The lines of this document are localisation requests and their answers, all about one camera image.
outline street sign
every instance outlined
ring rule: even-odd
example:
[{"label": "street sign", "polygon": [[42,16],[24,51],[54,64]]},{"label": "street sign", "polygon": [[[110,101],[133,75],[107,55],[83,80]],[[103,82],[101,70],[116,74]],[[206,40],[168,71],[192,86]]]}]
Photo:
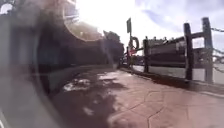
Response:
[{"label": "street sign", "polygon": [[129,18],[127,20],[127,33],[131,33],[132,32],[132,28],[131,28],[131,18]]}]

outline railing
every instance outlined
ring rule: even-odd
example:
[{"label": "railing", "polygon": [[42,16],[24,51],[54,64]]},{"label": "railing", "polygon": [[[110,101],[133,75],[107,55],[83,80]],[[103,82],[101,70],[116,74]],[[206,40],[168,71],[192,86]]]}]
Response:
[{"label": "railing", "polygon": [[[202,32],[191,33],[189,23],[183,25],[184,36],[167,40],[160,45],[150,45],[150,40],[143,40],[144,55],[133,60],[128,52],[124,54],[121,63],[130,67],[134,63],[144,66],[144,72],[149,73],[149,66],[185,68],[185,79],[193,79],[194,68],[204,68],[204,79],[213,83],[213,43],[211,27],[208,18],[202,19]],[[193,49],[192,40],[204,38],[204,48]]]}]

